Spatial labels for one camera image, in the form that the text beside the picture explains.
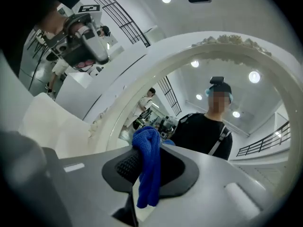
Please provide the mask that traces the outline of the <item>white framed round mirror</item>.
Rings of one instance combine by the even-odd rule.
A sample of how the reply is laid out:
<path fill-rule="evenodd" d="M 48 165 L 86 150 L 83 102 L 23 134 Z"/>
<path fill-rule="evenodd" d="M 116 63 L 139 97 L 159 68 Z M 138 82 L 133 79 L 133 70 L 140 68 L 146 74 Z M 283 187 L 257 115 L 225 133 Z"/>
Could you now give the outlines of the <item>white framed round mirror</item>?
<path fill-rule="evenodd" d="M 119 130 L 132 105 L 151 86 L 190 57 L 216 51 L 244 54 L 259 63 L 258 69 L 278 90 L 289 115 L 292 138 L 286 172 L 277 187 L 278 195 L 290 192 L 303 171 L 303 65 L 288 51 L 265 40 L 224 31 L 202 31 L 173 36 L 153 44 L 147 54 L 130 68 L 116 86 L 123 92 L 111 100 L 112 87 L 101 97 L 107 112 L 91 140 L 92 153 L 113 150 Z"/>

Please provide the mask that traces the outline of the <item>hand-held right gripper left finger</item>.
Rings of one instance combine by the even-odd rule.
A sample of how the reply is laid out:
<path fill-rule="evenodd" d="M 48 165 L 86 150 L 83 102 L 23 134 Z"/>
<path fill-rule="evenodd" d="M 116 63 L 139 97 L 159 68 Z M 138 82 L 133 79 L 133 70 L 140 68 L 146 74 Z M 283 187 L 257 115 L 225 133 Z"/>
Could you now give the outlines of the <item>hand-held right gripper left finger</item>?
<path fill-rule="evenodd" d="M 104 164 L 129 149 L 58 158 L 43 148 L 47 169 L 72 227 L 139 227 L 132 194 L 117 192 L 104 180 Z"/>

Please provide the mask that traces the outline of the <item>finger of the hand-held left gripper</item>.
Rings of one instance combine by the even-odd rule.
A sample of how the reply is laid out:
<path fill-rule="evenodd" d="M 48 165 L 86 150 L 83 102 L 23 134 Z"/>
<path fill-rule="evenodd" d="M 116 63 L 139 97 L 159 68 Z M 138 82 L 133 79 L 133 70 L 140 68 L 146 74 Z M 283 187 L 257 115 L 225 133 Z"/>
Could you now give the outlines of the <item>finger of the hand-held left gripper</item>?
<path fill-rule="evenodd" d="M 82 40 L 94 61 L 101 65 L 108 63 L 108 53 L 101 42 L 102 37 L 110 36 L 110 30 L 107 26 L 101 26 L 97 29 L 93 26 L 82 26 L 75 32 L 75 35 Z"/>

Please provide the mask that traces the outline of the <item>person's left forearm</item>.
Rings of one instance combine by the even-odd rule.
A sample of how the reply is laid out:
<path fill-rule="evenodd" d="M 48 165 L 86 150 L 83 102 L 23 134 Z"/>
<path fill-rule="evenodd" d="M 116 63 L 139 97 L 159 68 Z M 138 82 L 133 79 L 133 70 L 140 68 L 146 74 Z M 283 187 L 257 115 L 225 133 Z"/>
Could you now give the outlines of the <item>person's left forearm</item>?
<path fill-rule="evenodd" d="M 42 31 L 53 35 L 61 32 L 63 25 L 68 18 L 58 12 L 57 8 L 60 5 L 61 3 L 56 1 L 48 14 L 39 23 L 37 23 L 37 27 Z"/>

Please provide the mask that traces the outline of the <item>person's left hand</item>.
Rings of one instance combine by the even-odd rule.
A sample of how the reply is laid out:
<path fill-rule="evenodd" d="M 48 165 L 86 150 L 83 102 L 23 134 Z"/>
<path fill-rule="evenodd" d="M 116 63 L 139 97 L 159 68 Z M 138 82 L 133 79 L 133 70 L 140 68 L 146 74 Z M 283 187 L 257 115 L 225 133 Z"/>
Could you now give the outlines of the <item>person's left hand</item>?
<path fill-rule="evenodd" d="M 87 60 L 85 62 L 80 62 L 75 68 L 81 69 L 87 66 L 91 66 L 95 63 L 94 60 Z"/>

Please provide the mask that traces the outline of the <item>white low counter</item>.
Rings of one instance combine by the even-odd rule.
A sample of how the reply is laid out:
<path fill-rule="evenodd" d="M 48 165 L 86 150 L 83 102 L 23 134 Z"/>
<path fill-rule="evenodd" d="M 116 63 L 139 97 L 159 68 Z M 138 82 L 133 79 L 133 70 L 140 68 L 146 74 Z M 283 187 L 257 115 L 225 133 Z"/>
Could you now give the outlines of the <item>white low counter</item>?
<path fill-rule="evenodd" d="M 95 77 L 86 72 L 68 74 L 55 102 L 83 120 L 114 81 L 146 54 L 147 48 L 142 43 L 136 43 L 105 64 Z"/>

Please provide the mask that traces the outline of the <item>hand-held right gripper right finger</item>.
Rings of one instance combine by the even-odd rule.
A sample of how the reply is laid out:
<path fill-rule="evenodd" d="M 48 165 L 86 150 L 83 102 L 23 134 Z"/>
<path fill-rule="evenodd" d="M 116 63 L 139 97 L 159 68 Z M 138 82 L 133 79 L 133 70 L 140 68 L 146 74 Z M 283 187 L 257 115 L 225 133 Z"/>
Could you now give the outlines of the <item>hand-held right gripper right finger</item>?
<path fill-rule="evenodd" d="M 192 159 L 199 177 L 184 195 L 160 200 L 142 227 L 249 227 L 272 194 L 228 161 L 165 144 Z"/>

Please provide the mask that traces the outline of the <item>white dressing table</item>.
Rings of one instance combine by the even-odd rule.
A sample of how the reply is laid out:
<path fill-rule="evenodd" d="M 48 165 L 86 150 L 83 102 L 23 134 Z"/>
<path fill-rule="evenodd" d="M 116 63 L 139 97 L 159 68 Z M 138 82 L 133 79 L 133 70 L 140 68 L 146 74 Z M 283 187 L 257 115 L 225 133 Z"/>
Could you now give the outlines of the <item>white dressing table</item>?
<path fill-rule="evenodd" d="M 40 93 L 31 102 L 18 131 L 39 146 L 55 150 L 58 158 L 70 158 L 93 154 L 89 129 L 88 123 Z"/>

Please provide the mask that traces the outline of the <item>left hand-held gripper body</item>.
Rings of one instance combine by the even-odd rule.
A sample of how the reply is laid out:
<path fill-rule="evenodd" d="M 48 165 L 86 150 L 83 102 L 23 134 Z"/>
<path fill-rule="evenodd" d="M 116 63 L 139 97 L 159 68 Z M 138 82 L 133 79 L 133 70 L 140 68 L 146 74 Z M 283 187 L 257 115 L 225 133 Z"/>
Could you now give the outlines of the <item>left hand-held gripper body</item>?
<path fill-rule="evenodd" d="M 102 11 L 99 4 L 81 5 L 78 13 L 72 14 L 65 21 L 63 29 L 51 40 L 47 40 L 47 46 L 59 58 L 65 60 L 70 66 L 77 66 L 80 62 L 93 60 L 92 55 L 75 35 L 82 26 L 100 28 Z"/>

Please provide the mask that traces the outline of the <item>blue cloth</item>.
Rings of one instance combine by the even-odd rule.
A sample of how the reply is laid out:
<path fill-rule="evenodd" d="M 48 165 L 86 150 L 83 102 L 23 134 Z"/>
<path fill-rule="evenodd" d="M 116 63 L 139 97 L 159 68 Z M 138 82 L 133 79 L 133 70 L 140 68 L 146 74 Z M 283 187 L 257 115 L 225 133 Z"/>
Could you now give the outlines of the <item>blue cloth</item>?
<path fill-rule="evenodd" d="M 137 207 L 155 207 L 159 202 L 160 191 L 160 135 L 155 128 L 145 126 L 133 134 L 132 146 L 140 151 L 143 164 L 139 175 Z"/>

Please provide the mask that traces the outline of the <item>black stair railing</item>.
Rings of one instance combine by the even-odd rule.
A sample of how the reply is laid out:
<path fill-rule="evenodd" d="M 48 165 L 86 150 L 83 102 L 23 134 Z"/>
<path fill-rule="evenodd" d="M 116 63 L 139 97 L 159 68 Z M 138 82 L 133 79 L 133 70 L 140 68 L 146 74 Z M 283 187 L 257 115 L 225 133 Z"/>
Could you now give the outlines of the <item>black stair railing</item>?
<path fill-rule="evenodd" d="M 109 15 L 132 44 L 143 42 L 145 47 L 149 47 L 151 45 L 132 17 L 116 0 L 94 1 L 101 5 L 103 11 Z"/>

